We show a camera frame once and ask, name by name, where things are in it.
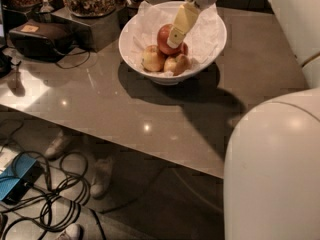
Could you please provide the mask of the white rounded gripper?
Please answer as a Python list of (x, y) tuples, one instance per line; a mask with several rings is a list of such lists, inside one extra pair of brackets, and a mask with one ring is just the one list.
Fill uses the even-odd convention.
[(187, 33), (193, 28), (199, 17), (199, 9), (206, 9), (217, 2), (217, 0), (185, 1), (187, 2), (179, 6), (178, 12), (169, 32), (167, 44), (170, 48), (177, 48), (182, 44)]

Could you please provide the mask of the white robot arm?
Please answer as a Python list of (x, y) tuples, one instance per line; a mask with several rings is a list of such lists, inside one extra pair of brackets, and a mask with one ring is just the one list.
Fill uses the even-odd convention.
[(230, 137), (225, 240), (320, 240), (320, 0), (268, 0), (308, 88), (248, 112)]

